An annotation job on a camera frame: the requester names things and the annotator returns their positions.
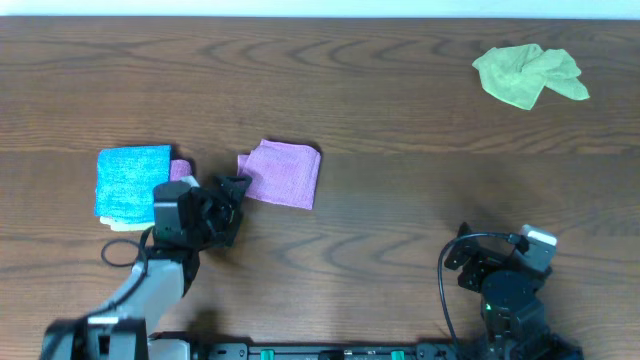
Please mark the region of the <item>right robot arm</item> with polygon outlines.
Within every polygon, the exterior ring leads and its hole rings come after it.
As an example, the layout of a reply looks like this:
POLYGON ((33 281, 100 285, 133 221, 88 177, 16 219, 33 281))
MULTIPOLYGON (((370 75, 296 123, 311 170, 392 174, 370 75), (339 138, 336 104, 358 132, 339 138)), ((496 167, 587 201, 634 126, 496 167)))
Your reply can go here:
POLYGON ((551 331, 537 297, 552 274, 555 235, 525 224, 517 233, 475 232, 462 223, 437 260, 438 291, 459 359, 582 359, 581 347, 551 331), (443 270, 459 269, 458 286, 481 296, 485 335, 463 344, 449 314, 443 270))

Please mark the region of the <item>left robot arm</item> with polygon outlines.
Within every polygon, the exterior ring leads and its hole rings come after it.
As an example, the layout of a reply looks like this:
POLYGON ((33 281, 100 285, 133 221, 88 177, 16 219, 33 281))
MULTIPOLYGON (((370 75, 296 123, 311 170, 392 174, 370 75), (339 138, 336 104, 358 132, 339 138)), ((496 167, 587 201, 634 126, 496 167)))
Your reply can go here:
POLYGON ((156 186, 154 223, 133 244, 137 256, 130 277, 95 310, 51 323, 41 358, 208 358, 208 346, 155 328, 190 289, 200 253, 233 244, 251 183, 249 176, 217 176, 213 187, 203 188, 188 176, 156 186))

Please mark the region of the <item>purple microfiber cloth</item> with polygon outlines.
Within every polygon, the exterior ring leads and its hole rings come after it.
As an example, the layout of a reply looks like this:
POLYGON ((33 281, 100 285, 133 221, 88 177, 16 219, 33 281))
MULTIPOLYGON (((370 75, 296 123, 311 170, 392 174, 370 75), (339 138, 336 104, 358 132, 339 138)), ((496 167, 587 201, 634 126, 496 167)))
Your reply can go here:
POLYGON ((312 210, 320 163, 320 152, 311 146, 263 139, 249 154, 238 156, 237 175, 252 178, 249 198, 312 210))

